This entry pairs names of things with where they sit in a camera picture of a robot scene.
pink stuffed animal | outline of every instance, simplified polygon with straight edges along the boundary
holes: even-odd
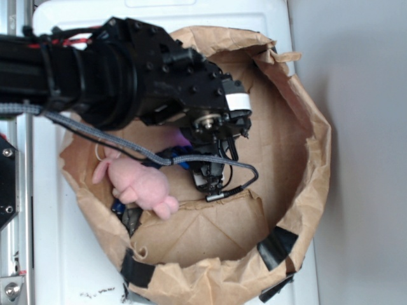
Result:
[[[130,158],[119,158],[120,152],[104,148],[106,158],[96,167],[92,182],[102,181],[106,174],[113,184],[113,196],[122,203],[136,202],[143,210],[153,210],[161,219],[178,211],[178,201],[169,196],[166,176]]]

black bracket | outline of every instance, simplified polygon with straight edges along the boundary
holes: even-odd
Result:
[[[17,150],[0,137],[0,231],[17,214]]]

crumpled paper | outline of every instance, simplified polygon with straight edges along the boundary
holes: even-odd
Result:
[[[299,53],[276,54],[275,41],[248,30],[187,27],[172,37],[243,82],[251,98],[252,128],[249,140],[237,140],[237,151],[241,162],[259,170],[259,180],[241,194],[206,203],[188,172],[163,168],[180,211],[167,222],[144,212],[130,238],[110,211],[109,181],[91,183],[98,162],[94,144],[67,133],[60,166],[116,268],[121,269],[126,248],[134,250],[134,259],[157,264],[148,288],[130,284],[130,290],[165,305],[243,304],[301,267],[328,195],[331,127],[298,77],[287,76],[285,62],[298,60]],[[174,128],[139,121],[116,134],[153,151],[180,141]],[[230,187],[250,175],[237,168]],[[298,239],[289,258],[269,271],[256,244],[276,225]]]

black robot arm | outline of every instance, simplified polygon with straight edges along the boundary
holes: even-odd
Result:
[[[111,18],[103,26],[35,36],[0,36],[0,102],[73,111],[101,130],[146,125],[181,129],[194,153],[237,160],[235,139],[251,127],[240,81],[161,27]],[[90,34],[76,38],[78,34]],[[86,43],[84,50],[73,46]],[[216,197],[223,164],[193,162],[198,190]]]

black object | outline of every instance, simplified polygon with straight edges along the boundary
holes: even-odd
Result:
[[[281,227],[275,227],[267,238],[257,244],[258,252],[269,271],[276,268],[288,258],[297,239],[297,234]],[[275,294],[279,293],[284,286],[293,281],[293,276],[294,273],[287,274],[285,280],[263,292],[259,296],[259,299],[263,303],[270,300]]]
[[[161,27],[111,18],[98,29],[55,29],[52,35],[0,36],[0,102],[74,111],[101,130],[123,128],[134,118],[147,125],[179,127],[194,152],[222,156],[247,136],[250,107],[228,104],[245,93],[240,81]],[[87,47],[70,46],[90,33]],[[223,164],[193,162],[197,189],[220,194]]]
[[[0,137],[0,231],[17,214],[16,154],[17,150]]]
[[[121,265],[120,273],[125,281],[141,288],[148,288],[148,284],[154,274],[155,266],[137,262],[133,256],[133,250],[128,248],[123,264]]]
[[[121,222],[126,227],[130,237],[133,236],[135,230],[140,226],[140,217],[142,208],[126,208],[121,216]]]
[[[257,244],[257,250],[269,271],[288,257],[297,238],[298,235],[281,227],[275,227],[267,238]]]
[[[273,286],[272,288],[267,289],[264,291],[261,295],[259,295],[259,299],[261,302],[265,303],[269,301],[273,296],[276,294],[280,293],[280,291],[288,284],[294,281],[294,274],[290,274],[287,276],[285,280],[282,282],[278,283],[276,286]]]

